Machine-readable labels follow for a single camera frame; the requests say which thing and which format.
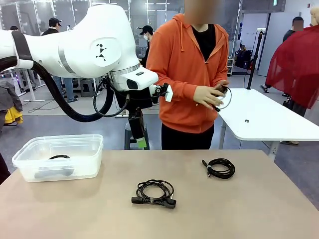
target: yellow bag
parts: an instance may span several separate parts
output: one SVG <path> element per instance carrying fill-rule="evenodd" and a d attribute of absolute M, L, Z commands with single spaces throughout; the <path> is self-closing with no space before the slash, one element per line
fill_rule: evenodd
<path fill-rule="evenodd" d="M 4 124 L 13 122 L 23 123 L 22 113 L 17 111 L 15 107 L 11 107 L 5 115 Z"/>

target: man in orange hoodie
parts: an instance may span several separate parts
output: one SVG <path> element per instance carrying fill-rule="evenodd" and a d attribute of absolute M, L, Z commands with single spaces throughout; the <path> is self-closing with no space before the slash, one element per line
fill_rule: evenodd
<path fill-rule="evenodd" d="M 196 4 L 187 8 L 186 2 Z M 217 96 L 223 96 L 216 87 L 229 84 L 228 34 L 217 24 L 201 23 L 203 17 L 210 22 L 205 12 L 212 12 L 212 3 L 185 1 L 185 15 L 174 16 L 152 38 L 147 68 L 158 74 L 158 84 L 170 84 L 174 93 L 170 103 L 160 99 L 164 150 L 211 146 L 217 118 L 213 106 L 222 104 Z"/>

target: clear plastic bin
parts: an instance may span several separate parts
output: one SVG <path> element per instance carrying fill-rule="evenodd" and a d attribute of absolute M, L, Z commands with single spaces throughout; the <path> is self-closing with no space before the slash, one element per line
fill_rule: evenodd
<path fill-rule="evenodd" d="M 94 178 L 101 166 L 103 137 L 99 134 L 38 137 L 12 158 L 27 182 Z M 58 157 L 67 155 L 70 158 Z"/>

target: person wearing black cap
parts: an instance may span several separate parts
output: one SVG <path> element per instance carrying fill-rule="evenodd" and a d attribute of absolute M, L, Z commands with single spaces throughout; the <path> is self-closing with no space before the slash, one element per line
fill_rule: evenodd
<path fill-rule="evenodd" d="M 42 36 L 58 33 L 59 29 L 61 27 L 60 22 L 61 20 L 57 18 L 50 18 L 49 20 L 49 29 L 47 29 Z M 62 79 L 58 76 L 53 76 L 53 80 L 56 83 L 56 86 L 58 87 L 60 93 L 62 94 Z M 64 84 L 65 84 L 65 90 L 66 90 L 66 96 L 67 96 L 67 102 L 75 102 L 78 101 L 77 96 L 73 95 L 73 83 L 72 78 L 63 78 Z"/>
<path fill-rule="evenodd" d="M 140 35 L 143 35 L 143 38 L 148 41 L 148 48 L 146 49 L 145 57 L 140 59 L 141 65 L 146 67 L 146 61 L 148 60 L 150 51 L 150 41 L 153 38 L 153 28 L 151 26 L 144 26 Z"/>
<path fill-rule="evenodd" d="M 60 22 L 61 21 L 59 19 L 55 18 L 55 17 L 50 18 L 50 20 L 49 20 L 49 29 L 47 29 L 42 34 L 42 36 L 45 36 L 45 35 L 48 35 L 48 34 L 52 34 L 52 33 L 58 33 L 59 29 L 61 27 Z"/>
<path fill-rule="evenodd" d="M 10 30 L 11 31 L 19 31 L 19 28 L 17 26 L 11 26 Z"/>

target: glass wall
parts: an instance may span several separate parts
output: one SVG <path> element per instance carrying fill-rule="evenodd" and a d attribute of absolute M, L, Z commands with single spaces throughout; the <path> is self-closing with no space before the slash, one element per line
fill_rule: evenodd
<path fill-rule="evenodd" d="M 220 16 L 216 23 L 229 33 L 230 54 L 236 44 L 240 1 L 224 0 L 218 10 Z M 131 23 L 139 58 L 145 54 L 147 41 L 137 28 L 150 25 L 156 31 L 174 15 L 184 13 L 184 0 L 22 0 L 0 4 L 2 29 L 8 30 L 16 25 L 23 33 L 41 35 L 49 27 L 49 19 L 56 17 L 63 21 L 61 31 L 66 31 L 67 26 L 73 28 L 85 17 L 87 9 L 97 4 L 116 4 L 124 9 Z"/>

